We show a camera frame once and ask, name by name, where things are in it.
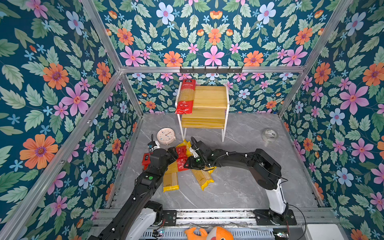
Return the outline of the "red spaghetti bag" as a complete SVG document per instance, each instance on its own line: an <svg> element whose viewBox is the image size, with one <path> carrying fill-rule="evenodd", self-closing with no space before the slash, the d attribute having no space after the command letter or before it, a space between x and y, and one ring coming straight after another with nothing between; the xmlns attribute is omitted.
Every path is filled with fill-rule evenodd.
<svg viewBox="0 0 384 240"><path fill-rule="evenodd" d="M193 112L195 99L196 80L184 79L179 90L179 97L175 113L178 115L190 115Z"/></svg>
<svg viewBox="0 0 384 240"><path fill-rule="evenodd" d="M187 160L188 160L187 147L186 146L176 147L176 150L179 156L177 159L178 171L182 172L182 171L188 170L184 167L184 165L187 163Z"/></svg>
<svg viewBox="0 0 384 240"><path fill-rule="evenodd" d="M145 171L148 168L150 163L151 163L150 153L145 153L142 160L143 171Z"/></svg>

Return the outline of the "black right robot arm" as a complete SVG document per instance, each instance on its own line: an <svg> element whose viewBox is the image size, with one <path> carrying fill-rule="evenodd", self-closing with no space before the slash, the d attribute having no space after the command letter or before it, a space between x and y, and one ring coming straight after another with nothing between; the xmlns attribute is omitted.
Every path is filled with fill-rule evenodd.
<svg viewBox="0 0 384 240"><path fill-rule="evenodd" d="M191 153L184 167L191 170L210 171L217 167L235 167L249 170L257 184L266 191L269 210L266 214L254 211L256 216L268 219L275 225L285 224L289 220L289 204L282 189L282 167L262 149L249 153L230 152L222 149L210 149L202 141L191 138Z"/></svg>

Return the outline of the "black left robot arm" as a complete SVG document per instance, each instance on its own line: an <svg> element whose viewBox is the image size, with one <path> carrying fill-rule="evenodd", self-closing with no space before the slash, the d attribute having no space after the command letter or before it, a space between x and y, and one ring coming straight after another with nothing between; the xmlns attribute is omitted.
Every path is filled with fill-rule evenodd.
<svg viewBox="0 0 384 240"><path fill-rule="evenodd" d="M150 199L163 183L168 166L178 159L175 147L167 150L149 143L150 164L135 181L135 187L115 218L90 240L138 240L154 223L162 221L162 205Z"/></svg>

